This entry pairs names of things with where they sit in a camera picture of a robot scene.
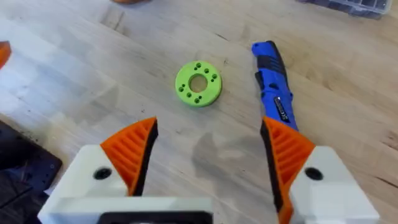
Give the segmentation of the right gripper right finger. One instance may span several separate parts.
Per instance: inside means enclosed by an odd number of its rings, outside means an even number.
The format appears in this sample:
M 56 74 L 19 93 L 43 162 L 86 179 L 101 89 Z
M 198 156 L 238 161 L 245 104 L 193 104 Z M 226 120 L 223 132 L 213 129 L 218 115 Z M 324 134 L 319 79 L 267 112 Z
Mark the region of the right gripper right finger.
M 279 223 L 378 223 L 380 216 L 336 151 L 265 116 L 261 136 Z

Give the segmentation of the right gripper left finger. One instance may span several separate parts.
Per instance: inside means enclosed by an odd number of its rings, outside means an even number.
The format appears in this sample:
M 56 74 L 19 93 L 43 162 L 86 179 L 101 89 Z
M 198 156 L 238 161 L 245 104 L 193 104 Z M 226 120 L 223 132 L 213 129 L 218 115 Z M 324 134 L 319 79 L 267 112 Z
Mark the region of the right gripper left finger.
M 140 194 L 157 135 L 157 118 L 151 117 L 83 146 L 46 204 L 106 205 Z

